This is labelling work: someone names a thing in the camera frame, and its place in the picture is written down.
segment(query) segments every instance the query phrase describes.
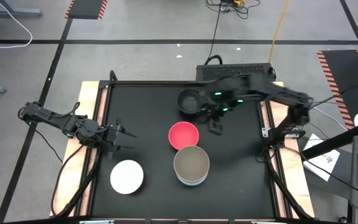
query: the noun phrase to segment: black cable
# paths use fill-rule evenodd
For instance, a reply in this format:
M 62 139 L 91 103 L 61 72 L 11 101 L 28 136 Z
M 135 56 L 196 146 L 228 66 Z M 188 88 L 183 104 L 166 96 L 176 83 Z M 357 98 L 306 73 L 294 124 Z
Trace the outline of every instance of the black cable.
M 60 156 L 57 154 L 56 150 L 49 144 L 48 140 L 43 136 L 43 134 L 41 134 L 37 129 L 34 128 L 34 131 L 36 133 L 38 133 L 42 139 L 47 143 L 47 145 L 49 146 L 49 148 L 55 153 L 56 157 L 58 160 L 60 160 L 60 162 L 63 162 L 62 159 L 60 158 Z
M 308 123 L 308 124 L 310 124 L 310 125 L 312 125 L 313 127 L 315 127 L 317 130 L 319 130 L 320 132 L 321 132 L 321 134 L 323 134 L 323 136 L 325 136 L 326 138 L 330 138 L 330 137 L 328 137 L 321 129 L 319 129 L 316 125 L 314 125 L 314 124 L 312 124 L 312 123 Z
M 338 102 L 323 102 L 323 103 L 330 103 L 335 105 L 345 105 L 344 103 L 338 103 Z
M 212 0 L 210 0 L 211 3 L 209 3 L 209 0 L 206 0 L 206 6 L 208 7 L 208 9 L 214 11 L 214 12 L 218 12 L 218 11 L 222 11 L 222 12 L 236 12 L 237 16 L 239 16 L 241 19 L 248 19 L 249 16 L 249 8 L 252 7 L 256 7 L 260 5 L 260 0 L 254 0 L 257 2 L 257 4 L 252 5 L 252 6 L 248 6 L 245 7 L 245 3 L 242 2 L 242 4 L 240 6 L 234 5 L 233 1 L 231 0 L 222 0 L 221 1 L 221 5 L 220 4 L 215 4 Z M 213 9 L 211 6 L 219 6 L 218 10 Z
M 339 179 L 339 178 L 336 177 L 335 175 L 330 174 L 328 171 L 324 170 L 323 168 L 318 167 L 317 165 L 315 165 L 315 164 L 313 164 L 312 162 L 310 162 L 309 160 L 307 160 L 306 157 L 305 157 L 300 151 L 295 150 L 295 149 L 291 149 L 291 148 L 286 147 L 286 146 L 283 146 L 283 147 L 284 147 L 285 149 L 289 149 L 289 150 L 291 150 L 291 151 L 293 151 L 293 152 L 298 153 L 298 154 L 303 158 L 304 161 L 308 161 L 308 162 L 309 162 L 311 165 L 313 165 L 314 167 L 316 167 L 316 168 L 318 168 L 318 169 L 321 169 L 323 172 L 325 172 L 326 174 L 330 175 L 331 177 L 333 177 L 334 179 L 338 180 L 339 182 L 345 184 L 346 186 L 350 187 L 351 189 L 354 189 L 354 190 L 358 191 L 357 188 L 353 187 L 352 185 L 350 185 L 350 184 L 346 183 L 345 181 Z
M 208 55 L 207 61 L 208 61 L 208 60 L 209 60 L 209 58 L 211 57 L 212 50 L 213 50 L 213 48 L 214 48 L 214 42 L 215 42 L 215 36 L 216 36 L 216 30 L 218 29 L 219 16 L 221 15 L 221 6 L 222 6 L 222 2 L 219 4 L 218 18 L 216 19 L 216 25 L 215 25 L 214 37 L 212 38 L 211 50 L 209 51 L 209 55 Z
M 64 167 L 66 166 L 67 162 L 68 162 L 73 156 L 75 156 L 75 154 L 77 154 L 77 153 L 80 151 L 80 149 L 82 149 L 83 146 L 84 146 L 84 145 L 80 146 L 76 151 L 74 151 L 74 153 L 66 159 L 66 161 L 63 163 L 62 167 L 61 167 L 60 170 L 59 170 L 59 173 L 58 173 L 58 175 L 57 175 L 57 180 L 56 180 L 55 188 L 53 189 L 53 193 L 52 193 L 52 199 L 51 199 L 51 201 L 50 201 L 50 210 L 52 211 L 52 214 L 53 214 L 53 215 L 56 215 L 55 209 L 54 209 L 54 207 L 53 207 L 53 201 L 55 200 L 55 194 L 56 194 L 56 191 L 57 191 L 57 187 L 58 187 L 58 185 L 59 185 L 60 175 L 62 174 L 62 171 L 63 171 Z
M 344 94 L 347 90 L 351 90 L 351 89 L 354 89 L 354 88 L 358 88 L 358 84 L 353 85 L 353 86 L 351 86 L 351 87 L 349 87 L 349 88 L 343 90 L 342 92 L 340 92 L 340 93 L 338 93 L 338 94 L 336 94 L 336 95 L 333 95 L 333 96 L 331 96 L 331 97 L 329 97 L 329 98 L 326 98 L 325 100 L 321 100 L 321 101 L 315 102 L 316 104 L 313 105 L 309 110 L 313 109 L 314 107 L 316 107 L 316 106 L 318 106 L 318 105 L 320 105 L 320 104 L 322 104 L 322 103 L 325 103 L 325 102 L 329 101 L 330 99 L 333 99 L 333 98 L 336 97 L 336 96 L 341 96 L 341 95 Z
M 258 156 L 255 156 L 256 162 L 258 162 L 258 163 L 265 163 L 265 162 L 268 162 L 268 161 L 270 161 L 270 160 L 273 159 L 273 157 L 276 155 L 276 150 L 275 150 L 275 149 L 273 149 L 273 154 L 272 154 L 271 156 L 270 156 L 270 154 L 269 154 L 270 157 L 269 157 L 268 159 L 265 159 L 265 158 L 264 158 L 264 153 L 265 153 L 266 151 L 269 153 L 268 148 L 269 148 L 269 146 L 264 147 L 264 148 L 261 150 L 261 152 L 260 152 L 260 154 L 259 154 L 259 157 L 258 157 Z
M 84 191 L 87 189 L 88 184 L 96 177 L 100 165 L 100 153 L 101 153 L 100 148 L 96 148 L 96 149 L 97 150 L 91 170 L 89 170 L 88 175 L 85 177 L 84 181 L 77 188 L 77 191 L 74 193 L 73 197 L 66 204 L 64 209 L 56 215 L 56 217 L 70 216 L 71 211 L 75 208 L 75 205 L 78 203 L 79 199 L 84 194 Z
M 80 102 L 76 102 L 74 104 L 73 109 L 71 111 L 69 111 L 68 113 L 65 113 L 65 114 L 62 114 L 62 115 L 51 115 L 51 117 L 53 117 L 53 118 L 64 118 L 66 116 L 71 115 L 72 113 L 75 114 L 75 111 L 80 107 L 80 104 L 81 104 Z

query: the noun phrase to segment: cable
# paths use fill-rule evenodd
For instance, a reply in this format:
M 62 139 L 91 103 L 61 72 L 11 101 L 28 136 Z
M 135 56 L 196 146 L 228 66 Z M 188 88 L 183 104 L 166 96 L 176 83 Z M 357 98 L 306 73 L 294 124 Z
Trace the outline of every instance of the cable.
M 212 50 L 213 50 L 213 48 L 214 48 L 214 42 L 215 42 L 216 30 L 218 29 L 219 16 L 221 15 L 221 6 L 222 6 L 222 2 L 219 4 L 218 18 L 216 19 L 216 25 L 215 25 L 214 37 L 212 38 L 211 50 L 209 51 L 209 55 L 208 55 L 207 61 L 208 61 L 208 59 L 211 57 Z
M 328 137 L 321 129 L 319 129 L 316 125 L 314 125 L 314 124 L 312 124 L 312 123 L 308 123 L 308 124 L 310 124 L 310 125 L 312 125 L 313 127 L 315 127 L 317 130 L 319 130 L 320 132 L 321 132 L 321 134 L 323 134 L 323 136 L 325 136 L 326 138 L 330 138 L 330 137 Z
M 77 154 L 77 153 L 80 151 L 80 149 L 82 149 L 83 146 L 84 146 L 84 145 L 80 146 L 76 151 L 74 151 L 74 153 L 66 159 L 66 161 L 63 163 L 62 167 L 61 167 L 60 170 L 59 170 L 59 173 L 58 173 L 58 175 L 57 175 L 57 180 L 56 180 L 55 188 L 53 189 L 53 193 L 52 193 L 52 199 L 51 199 L 51 201 L 50 201 L 50 210 L 52 211 L 52 214 L 53 214 L 53 215 L 56 215 L 55 209 L 54 209 L 54 207 L 53 207 L 53 201 L 55 200 L 55 194 L 56 194 L 56 191 L 57 191 L 57 187 L 58 187 L 58 185 L 59 185 L 60 175 L 62 174 L 62 171 L 63 171 L 64 167 L 66 166 L 67 162 L 68 162 L 72 157 L 74 157 L 75 154 Z
M 274 148 L 272 148 L 272 147 L 270 147 L 270 148 L 273 149 L 273 154 L 268 159 L 264 159 L 264 152 L 268 149 L 268 146 L 266 146 L 261 150 L 261 152 L 259 154 L 259 157 L 255 156 L 256 162 L 265 163 L 265 162 L 268 162 L 268 161 L 272 160 L 273 157 L 276 155 L 276 150 Z
M 274 43 L 276 42 L 278 33 L 280 32 L 281 24 L 283 23 L 285 13 L 287 13 L 287 8 L 288 8 L 289 3 L 290 3 L 290 0 L 285 0 L 284 10 L 283 10 L 283 13 L 281 14 L 280 22 L 278 22 L 276 33 L 274 33 L 272 47 L 270 48 L 270 56 L 268 57 L 268 62 L 269 63 L 272 63 L 273 52 L 274 52 Z
M 324 103 L 331 103 L 331 104 L 335 104 L 335 105 L 345 105 L 344 103 L 338 103 L 338 102 L 324 102 Z
M 318 167 L 317 165 L 315 165 L 315 164 L 313 164 L 312 162 L 310 162 L 309 160 L 307 160 L 306 157 L 305 157 L 300 151 L 295 150 L 295 149 L 291 149 L 291 148 L 286 147 L 286 146 L 283 146 L 283 147 L 284 147 L 285 149 L 289 149 L 289 150 L 291 150 L 291 151 L 293 151 L 293 152 L 296 152 L 297 154 L 299 154 L 299 155 L 303 158 L 304 161 L 308 161 L 308 162 L 309 162 L 311 165 L 313 165 L 314 167 L 319 168 L 320 170 L 322 170 L 322 171 L 325 172 L 326 174 L 330 175 L 331 177 L 333 177 L 334 179 L 338 180 L 339 182 L 345 184 L 346 186 L 350 187 L 351 189 L 354 189 L 354 190 L 358 191 L 357 188 L 353 187 L 352 185 L 350 185 L 350 184 L 346 183 L 345 181 L 339 179 L 339 178 L 336 177 L 335 175 L 330 174 L 328 171 L 324 170 L 324 169 L 321 168 L 321 167 Z
M 55 153 L 56 157 L 58 158 L 58 160 L 60 160 L 60 162 L 63 162 L 62 159 L 60 158 L 60 156 L 57 154 L 56 150 L 49 144 L 48 140 L 43 136 L 43 134 L 41 134 L 37 129 L 34 128 L 34 131 L 36 133 L 38 133 L 39 135 L 41 135 L 42 139 L 47 143 L 47 145 L 49 146 L 49 148 Z
M 71 115 L 72 113 L 75 115 L 75 111 L 80 107 L 81 103 L 80 102 L 76 102 L 73 106 L 73 109 L 65 114 L 62 115 L 51 115 L 51 117 L 53 118 L 64 118 L 66 116 Z
M 96 177 L 100 165 L 100 148 L 96 148 L 96 154 L 94 156 L 94 162 L 91 170 L 88 171 L 88 175 L 84 178 L 80 186 L 78 186 L 77 191 L 74 193 L 70 201 L 66 204 L 61 212 L 59 212 L 55 217 L 69 217 L 71 211 L 75 208 L 79 199 L 83 196 L 84 191 L 87 189 L 90 182 Z
M 333 99 L 333 98 L 336 97 L 336 96 L 341 96 L 341 95 L 344 94 L 347 90 L 351 90 L 351 89 L 354 89 L 354 88 L 358 88 L 358 84 L 353 85 L 353 86 L 351 86 L 351 87 L 345 89 L 344 91 L 338 93 L 337 95 L 333 95 L 333 96 L 330 96 L 329 98 L 326 98 L 325 100 L 321 100 L 321 101 L 319 101 L 319 102 L 315 102 L 316 104 L 313 105 L 309 110 L 313 109 L 314 107 L 316 107 L 316 106 L 318 106 L 318 105 L 320 105 L 320 104 L 322 104 L 322 103 L 325 103 L 325 102 L 329 101 L 330 99 Z
M 335 118 L 333 118 L 332 116 L 326 114 L 324 111 L 320 110 L 320 109 L 317 108 L 317 107 L 314 107 L 313 109 L 315 109 L 316 111 L 319 111 L 320 113 L 324 114 L 324 115 L 327 116 L 328 118 L 333 119 L 335 122 L 337 122 L 337 124 L 340 125 L 340 127 L 342 127 L 343 129 L 345 129 L 345 131 L 347 131 L 347 128 L 345 128 L 337 119 L 335 119 Z
M 29 34 L 30 34 L 30 40 L 28 43 L 24 44 L 24 45 L 14 45 L 14 46 L 0 46 L 0 49 L 12 49 L 12 48 L 16 48 L 16 47 L 26 47 L 28 46 L 31 42 L 32 42 L 32 34 L 31 32 L 25 28 L 17 19 L 15 19 L 15 17 L 12 16 L 12 14 L 9 12 L 9 10 L 7 10 L 5 8 L 5 6 L 3 6 L 1 3 L 0 3 L 0 6 L 3 7 L 5 9 L 5 11 L 12 17 L 13 20 L 15 20 L 21 27 L 23 27 L 23 29 L 25 29 L 25 31 L 27 31 Z
M 221 5 L 220 4 L 215 4 L 212 0 L 210 0 L 211 3 L 209 3 L 209 0 L 206 0 L 205 4 L 208 7 L 208 9 L 214 11 L 214 12 L 218 12 L 218 11 L 222 11 L 222 13 L 228 13 L 228 12 L 236 12 L 236 14 L 241 18 L 241 19 L 248 19 L 249 16 L 249 8 L 252 7 L 256 7 L 258 5 L 260 5 L 260 0 L 254 0 L 257 2 L 257 4 L 252 5 L 252 6 L 248 6 L 245 7 L 245 2 L 246 1 L 240 1 L 241 5 L 234 5 L 233 1 L 231 0 L 222 0 L 221 1 Z M 218 10 L 213 9 L 211 6 L 219 6 Z

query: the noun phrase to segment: beige bowl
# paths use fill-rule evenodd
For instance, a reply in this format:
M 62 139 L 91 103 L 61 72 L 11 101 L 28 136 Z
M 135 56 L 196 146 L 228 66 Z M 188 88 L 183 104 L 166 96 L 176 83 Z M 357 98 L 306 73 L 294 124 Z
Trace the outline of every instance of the beige bowl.
M 175 155 L 173 168 L 182 183 L 196 186 L 202 183 L 208 175 L 209 157 L 202 148 L 187 146 Z

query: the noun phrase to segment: white plate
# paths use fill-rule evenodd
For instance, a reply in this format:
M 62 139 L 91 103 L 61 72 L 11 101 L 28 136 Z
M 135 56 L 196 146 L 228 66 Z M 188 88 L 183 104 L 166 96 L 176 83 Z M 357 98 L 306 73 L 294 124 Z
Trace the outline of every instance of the white plate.
M 120 194 L 135 192 L 142 185 L 142 182 L 143 169 L 135 161 L 121 161 L 111 171 L 110 184 Z

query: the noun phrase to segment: wooden table frame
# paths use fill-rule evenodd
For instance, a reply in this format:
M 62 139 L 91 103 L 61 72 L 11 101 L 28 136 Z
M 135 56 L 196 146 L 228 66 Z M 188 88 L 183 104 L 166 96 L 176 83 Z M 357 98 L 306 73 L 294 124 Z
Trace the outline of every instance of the wooden table frame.
M 101 84 L 102 83 L 99 81 L 82 83 L 80 95 L 78 98 L 78 101 L 81 103 L 81 105 L 76 111 L 76 114 L 87 114 L 89 119 L 95 119 L 99 124 L 104 122 L 104 107 L 106 104 L 106 98 L 108 96 L 108 88 L 100 88 Z M 283 83 L 276 82 L 276 85 L 282 86 Z M 281 105 L 275 102 L 271 102 L 270 107 L 272 109 L 271 112 L 273 116 L 274 125 L 277 126 L 287 115 L 287 107 L 285 105 Z M 268 128 L 270 127 L 268 116 L 269 110 L 264 102 L 261 103 L 261 109 L 263 114 L 264 126 L 265 128 Z M 296 139 L 286 139 L 285 146 L 298 150 Z M 69 139 L 64 160 L 66 160 L 70 155 L 72 155 L 74 151 L 76 151 L 79 147 L 80 144 L 76 138 Z M 89 172 L 92 168 L 95 155 L 96 149 L 87 149 L 84 147 L 75 156 L 73 156 L 70 161 L 67 162 L 66 167 L 63 169 L 62 174 L 60 176 L 58 189 L 53 199 L 54 209 L 57 213 L 64 208 L 64 206 L 67 204 L 67 202 L 70 201 L 73 194 L 78 189 L 81 181 L 81 176 L 83 175 L 83 170 L 88 169 Z M 300 155 L 289 150 L 282 149 L 280 150 L 280 157 L 288 190 L 294 196 L 296 201 L 302 206 L 303 210 L 313 217 L 313 207 L 311 204 L 309 190 L 306 183 L 305 173 L 303 170 L 303 164 Z M 279 162 L 279 157 L 274 156 L 272 162 L 274 168 L 277 170 L 277 162 Z M 91 185 L 92 183 L 90 183 L 89 186 L 86 188 L 83 197 L 80 200 L 80 204 L 77 205 L 77 212 L 71 212 L 70 216 L 88 214 L 90 208 L 90 195 L 92 193 L 90 191 Z M 278 200 L 279 217 L 288 217 L 287 214 L 289 212 L 286 210 L 283 195 L 277 186 L 275 186 L 275 191 Z

